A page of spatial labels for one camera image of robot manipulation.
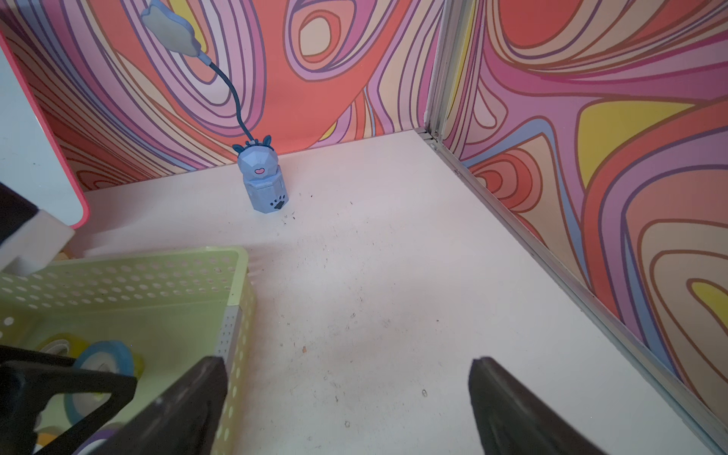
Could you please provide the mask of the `yellow green tape roll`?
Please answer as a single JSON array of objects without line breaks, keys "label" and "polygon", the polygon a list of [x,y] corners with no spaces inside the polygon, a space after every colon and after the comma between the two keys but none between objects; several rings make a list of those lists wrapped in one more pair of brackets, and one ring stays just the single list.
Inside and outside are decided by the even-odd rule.
[{"label": "yellow green tape roll", "polygon": [[90,343],[81,337],[70,333],[59,333],[42,341],[35,350],[53,356],[78,358],[89,346]]}]

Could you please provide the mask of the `purple tape roll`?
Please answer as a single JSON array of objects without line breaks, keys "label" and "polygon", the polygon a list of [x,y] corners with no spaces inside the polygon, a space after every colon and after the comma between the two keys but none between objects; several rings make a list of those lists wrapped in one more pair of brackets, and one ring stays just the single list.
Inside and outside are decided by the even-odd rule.
[{"label": "purple tape roll", "polygon": [[89,455],[113,437],[121,428],[119,426],[104,427],[93,433],[74,452],[73,455]]}]

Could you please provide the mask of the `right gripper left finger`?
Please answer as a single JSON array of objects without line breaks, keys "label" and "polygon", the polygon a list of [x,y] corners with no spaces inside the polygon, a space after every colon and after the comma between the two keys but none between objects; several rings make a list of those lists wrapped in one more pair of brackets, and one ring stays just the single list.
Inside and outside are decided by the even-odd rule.
[{"label": "right gripper left finger", "polygon": [[91,454],[210,454],[228,393],[220,356],[205,356]]}]

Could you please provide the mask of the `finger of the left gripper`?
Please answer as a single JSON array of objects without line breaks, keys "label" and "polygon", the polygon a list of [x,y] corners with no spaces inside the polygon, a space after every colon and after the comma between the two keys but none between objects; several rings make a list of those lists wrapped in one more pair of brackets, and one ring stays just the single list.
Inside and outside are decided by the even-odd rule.
[{"label": "finger of the left gripper", "polygon": [[96,411],[71,426],[41,454],[73,454],[135,396],[138,379],[122,373],[75,368],[74,360],[3,345],[1,347],[1,452],[32,454],[37,417],[58,394],[107,394]]}]

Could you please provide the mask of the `blue tape roll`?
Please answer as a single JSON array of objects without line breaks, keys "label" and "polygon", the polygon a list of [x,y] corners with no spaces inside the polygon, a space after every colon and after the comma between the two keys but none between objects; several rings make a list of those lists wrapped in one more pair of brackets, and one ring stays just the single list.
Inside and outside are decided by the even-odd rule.
[{"label": "blue tape roll", "polygon": [[[139,367],[133,352],[121,341],[99,341],[91,344],[75,360],[75,369],[89,370],[101,373],[115,373],[137,377]],[[102,407],[111,394],[101,392],[87,392],[86,394],[66,394],[64,396],[64,411],[70,424],[75,425],[87,415]]]}]

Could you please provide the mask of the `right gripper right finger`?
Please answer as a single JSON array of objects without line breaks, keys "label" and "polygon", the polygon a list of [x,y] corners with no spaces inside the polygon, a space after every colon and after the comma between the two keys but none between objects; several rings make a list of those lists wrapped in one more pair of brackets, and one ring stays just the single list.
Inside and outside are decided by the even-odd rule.
[{"label": "right gripper right finger", "polygon": [[494,358],[472,361],[468,391],[486,454],[601,454]]}]

